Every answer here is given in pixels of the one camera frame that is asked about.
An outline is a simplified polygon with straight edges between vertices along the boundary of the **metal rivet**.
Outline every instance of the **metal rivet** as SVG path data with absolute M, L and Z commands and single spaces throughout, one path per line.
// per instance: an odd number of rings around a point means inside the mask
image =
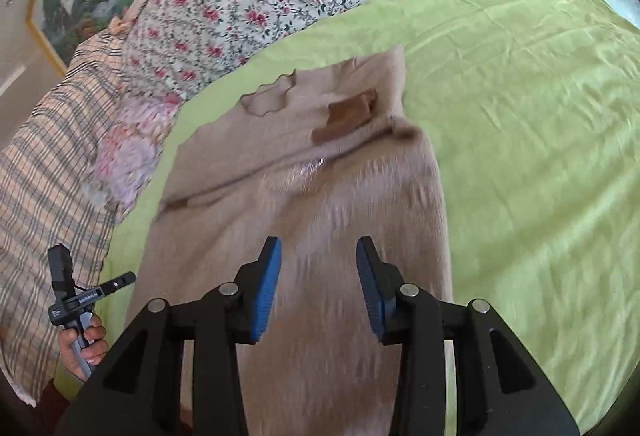
M 165 306 L 166 301 L 164 299 L 151 299 L 149 304 L 146 305 L 146 309 L 152 313 L 158 313 L 159 311 L 164 310 Z
M 234 295 L 238 292 L 238 285 L 236 285 L 236 283 L 223 283 L 220 285 L 220 288 L 218 288 L 218 291 L 222 295 Z
M 415 297 L 416 295 L 418 295 L 419 291 L 420 288 L 413 285 L 412 283 L 404 283 L 404 285 L 400 287 L 400 293 L 402 295 L 406 295 L 407 297 Z
M 487 313 L 491 309 L 491 305 L 484 299 L 474 299 L 471 306 L 480 313 Z

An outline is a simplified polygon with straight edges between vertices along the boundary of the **brown garment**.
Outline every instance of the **brown garment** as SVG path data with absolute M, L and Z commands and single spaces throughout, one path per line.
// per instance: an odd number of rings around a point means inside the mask
M 252 435 L 388 434 L 399 348 L 371 332 L 356 270 L 360 236 L 372 236 L 407 280 L 451 299 L 438 168 L 425 134 L 403 117 L 403 87 L 401 47 L 296 71 L 276 81 L 277 98 L 261 87 L 178 150 L 129 318 L 154 297 L 199 299 L 278 236 L 282 269 L 267 331 L 258 345 L 238 346 Z M 328 105 L 370 88 L 378 96 L 371 120 L 314 145 Z M 260 113 L 250 114 L 253 104 Z M 183 371 L 189 408 L 190 361 Z
M 318 127 L 311 132 L 313 143 L 323 143 L 339 139 L 364 126 L 371 120 L 371 110 L 376 104 L 375 90 L 366 90 L 354 97 L 329 104 L 329 118 L 325 127 Z

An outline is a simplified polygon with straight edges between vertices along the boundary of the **light green fabric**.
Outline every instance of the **light green fabric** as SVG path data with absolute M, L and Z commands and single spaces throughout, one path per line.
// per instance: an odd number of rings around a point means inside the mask
M 398 43 L 405 113 L 440 166 L 456 301 L 495 306 L 584 431 L 640 348 L 640 31 L 603 0 L 374 0 L 278 41 L 184 106 L 101 277 L 139 267 L 198 126 L 279 74 Z M 99 303 L 112 339 L 129 293 Z

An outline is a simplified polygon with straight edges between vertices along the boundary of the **checkered cloth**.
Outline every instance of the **checkered cloth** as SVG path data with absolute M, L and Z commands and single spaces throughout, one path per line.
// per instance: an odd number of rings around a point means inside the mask
M 113 212 L 82 193 L 98 139 L 120 101 L 126 27 L 82 43 L 62 83 L 48 92 L 0 153 L 0 368 L 34 405 L 58 359 L 47 249 L 64 243 L 79 286 L 95 286 Z

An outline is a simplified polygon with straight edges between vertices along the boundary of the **wall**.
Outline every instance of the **wall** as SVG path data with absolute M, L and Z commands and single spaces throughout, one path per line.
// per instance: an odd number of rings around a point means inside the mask
M 0 148 L 62 78 L 26 26 L 29 0 L 0 0 Z

